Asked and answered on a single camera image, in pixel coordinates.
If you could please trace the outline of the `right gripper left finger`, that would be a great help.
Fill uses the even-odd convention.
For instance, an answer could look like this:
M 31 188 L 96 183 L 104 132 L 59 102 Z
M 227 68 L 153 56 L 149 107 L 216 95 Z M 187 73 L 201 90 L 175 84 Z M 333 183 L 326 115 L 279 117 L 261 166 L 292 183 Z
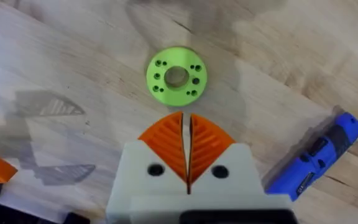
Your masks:
M 134 197 L 187 194 L 182 134 L 183 113 L 179 111 L 155 122 L 136 140 L 125 143 L 106 217 L 128 218 Z

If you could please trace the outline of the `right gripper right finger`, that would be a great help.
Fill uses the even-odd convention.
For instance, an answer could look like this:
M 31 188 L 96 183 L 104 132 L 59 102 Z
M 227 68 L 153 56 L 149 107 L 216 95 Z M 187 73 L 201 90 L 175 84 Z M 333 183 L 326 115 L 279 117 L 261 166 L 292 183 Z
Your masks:
M 190 119 L 188 195 L 257 195 L 264 190 L 250 147 L 196 114 Z

